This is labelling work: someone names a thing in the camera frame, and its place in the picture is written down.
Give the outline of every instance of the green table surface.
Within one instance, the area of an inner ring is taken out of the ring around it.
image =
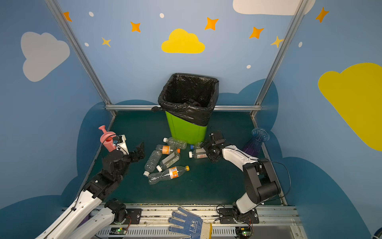
[[[214,111],[208,124],[207,137],[210,132],[221,130],[227,142],[242,148],[250,140],[252,129],[248,112]],[[190,145],[181,150],[180,160],[173,164],[188,165],[190,171],[178,178],[149,185],[147,177],[143,176],[144,165],[156,145],[166,145],[163,138],[171,137],[164,112],[119,111],[111,131],[126,136],[129,151],[135,150],[135,146],[143,141],[146,157],[130,164],[124,180],[105,201],[116,198],[123,203],[232,204],[245,193],[243,172],[239,168],[223,158],[216,163],[208,158],[189,158]],[[102,146],[89,179],[101,171],[102,156],[107,153],[107,149]],[[268,204],[281,203],[276,200]]]

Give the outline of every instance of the yellow star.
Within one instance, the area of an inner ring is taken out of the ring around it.
[[[272,43],[271,45],[276,45],[277,46],[277,48],[278,48],[278,46],[279,46],[279,44],[280,44],[280,42],[282,42],[284,39],[279,39],[278,38],[278,36],[276,37],[276,41],[274,42],[274,43]]]
[[[204,30],[207,30],[207,29],[215,30],[215,24],[218,20],[219,19],[212,20],[212,19],[207,18],[207,25],[206,25]]]
[[[111,41],[111,40],[105,40],[104,38],[102,38],[102,40],[104,41],[103,43],[102,43],[102,45],[108,45],[109,47],[110,47],[110,45],[109,45],[109,42]]]
[[[256,37],[257,39],[260,37],[260,33],[261,31],[264,30],[264,28],[262,29],[257,29],[257,28],[253,28],[253,32],[252,32],[252,35],[249,37],[249,38],[253,38],[253,37]]]
[[[324,19],[324,17],[326,16],[326,14],[328,14],[329,11],[325,11],[324,8],[322,8],[320,14],[316,17],[316,20],[320,20],[320,23],[322,22],[322,20]]]
[[[68,20],[68,21],[72,21],[69,17],[69,12],[67,11],[66,13],[64,13],[64,16],[65,18]]]
[[[137,24],[135,24],[135,23],[133,23],[132,21],[131,21],[131,25],[133,26],[133,28],[131,29],[131,31],[137,31],[137,32],[141,32],[140,31],[140,29],[139,29],[139,25],[140,25],[140,23],[137,23]]]

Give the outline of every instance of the yellow cloud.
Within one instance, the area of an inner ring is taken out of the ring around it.
[[[360,63],[326,72],[318,87],[359,138],[382,151],[382,67]]]
[[[204,48],[204,44],[199,42],[195,34],[180,28],[175,29],[168,41],[162,43],[162,50],[167,53],[201,53]]]

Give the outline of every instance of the green trash bin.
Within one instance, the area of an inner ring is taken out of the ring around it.
[[[219,81],[215,78],[173,74],[158,97],[161,109],[166,111],[171,136],[188,144],[203,142],[218,96]]]

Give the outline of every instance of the glove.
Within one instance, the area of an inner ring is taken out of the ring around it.
[[[198,215],[182,206],[179,206],[178,210],[173,211],[171,215],[172,217],[168,219],[168,222],[174,224],[174,226],[169,226],[168,230],[182,234],[184,237],[181,237],[181,239],[211,239],[211,223],[204,223]]]

